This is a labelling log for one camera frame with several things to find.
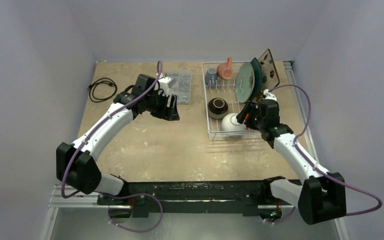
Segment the table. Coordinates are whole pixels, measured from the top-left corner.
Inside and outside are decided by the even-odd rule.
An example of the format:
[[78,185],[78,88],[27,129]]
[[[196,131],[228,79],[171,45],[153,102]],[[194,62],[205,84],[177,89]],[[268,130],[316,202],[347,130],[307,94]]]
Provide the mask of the table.
[[[203,62],[164,62],[163,72],[192,71],[191,97],[187,105],[177,105],[180,121],[169,122],[138,116],[108,144],[98,159],[103,173],[121,176],[128,182],[153,181],[235,181],[262,180],[275,176],[297,179],[292,168],[260,137],[211,139],[207,131],[206,101],[202,75]],[[288,78],[283,62],[275,62],[281,84]],[[98,62],[93,82],[107,77],[121,92],[134,85],[139,74],[155,76],[156,62]],[[97,97],[105,97],[113,88],[100,85]],[[280,121],[295,133],[303,128],[297,103],[288,87],[275,91],[280,106]],[[87,100],[79,136],[106,113],[112,102]],[[304,138],[300,143],[307,148]]]

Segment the white wire dish rack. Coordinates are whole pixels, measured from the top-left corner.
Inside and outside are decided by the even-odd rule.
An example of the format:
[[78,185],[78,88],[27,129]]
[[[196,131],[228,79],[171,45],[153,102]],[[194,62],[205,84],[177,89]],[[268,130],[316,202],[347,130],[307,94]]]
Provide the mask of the white wire dish rack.
[[204,62],[202,64],[202,81],[204,84],[205,93],[205,108],[206,108],[206,121],[208,126],[208,134],[210,138],[223,138],[223,137],[235,137],[235,136],[258,136],[260,132],[257,130],[246,128],[244,131],[222,131],[222,120],[213,119],[208,115],[208,102],[213,98],[221,98],[226,100],[229,109],[228,112],[239,113],[244,107],[244,103],[239,103],[236,98],[236,77],[238,75],[239,68],[245,62],[233,62],[232,70],[233,76],[229,80],[222,80],[218,78],[215,86],[210,86],[210,83],[206,85],[205,75],[209,68],[217,68],[222,62]]

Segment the robotic arm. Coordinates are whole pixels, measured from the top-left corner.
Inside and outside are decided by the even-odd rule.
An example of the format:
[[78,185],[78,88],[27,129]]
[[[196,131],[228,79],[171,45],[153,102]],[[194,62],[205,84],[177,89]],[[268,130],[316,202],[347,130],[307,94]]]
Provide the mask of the robotic arm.
[[139,75],[136,84],[129,86],[118,94],[105,115],[89,131],[72,144],[63,142],[58,146],[56,149],[56,178],[58,180],[63,180],[64,172],[71,157],[76,149],[82,146],[75,162],[69,169],[66,183],[84,194],[100,192],[118,195],[120,193],[124,185],[123,180],[114,175],[101,173],[96,164],[98,157],[108,143],[122,128],[145,111],[150,112],[153,117],[167,121],[178,121],[180,119],[176,104],[177,96],[167,94],[169,88],[175,84],[174,79],[170,77],[159,79],[155,88],[143,98],[111,116],[111,113],[115,110],[144,93],[154,81],[155,78],[151,76]]
[[270,178],[270,188],[266,189],[265,196],[282,199],[294,205],[309,225],[345,216],[345,187],[329,181],[315,171],[294,145],[298,145],[312,165],[317,166],[323,173],[341,182],[344,182],[344,178],[339,173],[330,173],[316,162],[298,141],[294,143],[296,136],[291,128],[280,123],[279,104],[275,95],[267,89],[263,95],[265,98],[258,103],[246,103],[236,116],[237,122],[259,130],[262,139],[285,158],[302,183],[299,186],[282,177]]

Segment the pink mug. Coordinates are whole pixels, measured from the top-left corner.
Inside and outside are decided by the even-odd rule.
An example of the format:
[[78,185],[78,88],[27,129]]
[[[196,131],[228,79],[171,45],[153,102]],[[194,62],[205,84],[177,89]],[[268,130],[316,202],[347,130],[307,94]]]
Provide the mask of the pink mug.
[[218,77],[221,79],[229,80],[233,76],[232,71],[232,58],[229,57],[227,62],[224,62],[217,67]]

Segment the black bowl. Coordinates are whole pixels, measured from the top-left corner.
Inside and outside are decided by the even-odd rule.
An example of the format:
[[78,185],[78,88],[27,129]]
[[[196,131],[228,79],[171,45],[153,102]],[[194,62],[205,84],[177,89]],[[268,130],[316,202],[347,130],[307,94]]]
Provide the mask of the black bowl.
[[208,102],[208,115],[213,119],[222,119],[229,113],[228,103],[219,97]]

